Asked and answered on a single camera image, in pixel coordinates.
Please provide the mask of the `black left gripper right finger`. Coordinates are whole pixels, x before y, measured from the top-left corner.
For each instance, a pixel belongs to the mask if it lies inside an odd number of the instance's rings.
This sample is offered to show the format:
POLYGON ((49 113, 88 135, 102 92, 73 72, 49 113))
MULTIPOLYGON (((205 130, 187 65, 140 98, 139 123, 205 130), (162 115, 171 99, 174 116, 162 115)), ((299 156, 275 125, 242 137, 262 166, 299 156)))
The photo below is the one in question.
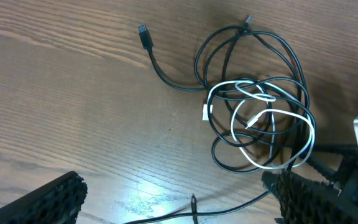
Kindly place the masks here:
POLYGON ((345 190, 289 171, 265 171, 262 182, 279 201, 281 217, 276 223, 358 224, 358 202, 345 190))

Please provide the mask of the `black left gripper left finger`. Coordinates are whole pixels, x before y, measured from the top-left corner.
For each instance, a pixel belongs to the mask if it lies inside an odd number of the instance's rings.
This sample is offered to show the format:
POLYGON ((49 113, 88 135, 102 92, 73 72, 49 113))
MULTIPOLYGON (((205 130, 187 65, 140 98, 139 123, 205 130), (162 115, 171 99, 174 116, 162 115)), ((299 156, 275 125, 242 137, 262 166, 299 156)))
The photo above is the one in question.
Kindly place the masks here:
POLYGON ((70 171, 0 208, 0 224, 75 224, 88 187, 70 171))

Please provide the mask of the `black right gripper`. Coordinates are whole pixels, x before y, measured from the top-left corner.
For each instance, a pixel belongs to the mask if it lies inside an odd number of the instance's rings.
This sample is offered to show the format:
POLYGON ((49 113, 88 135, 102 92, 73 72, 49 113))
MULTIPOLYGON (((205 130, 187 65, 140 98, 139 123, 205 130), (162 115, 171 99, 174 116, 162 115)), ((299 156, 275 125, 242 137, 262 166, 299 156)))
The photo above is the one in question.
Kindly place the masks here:
MULTIPOLYGON (((318 144, 313 150, 343 156, 358 155, 358 147, 355 144, 318 144)), ((341 189, 339 198, 358 207, 358 157, 343 157, 337 171, 314 155, 310 155, 306 162, 328 181, 338 180, 341 189)))

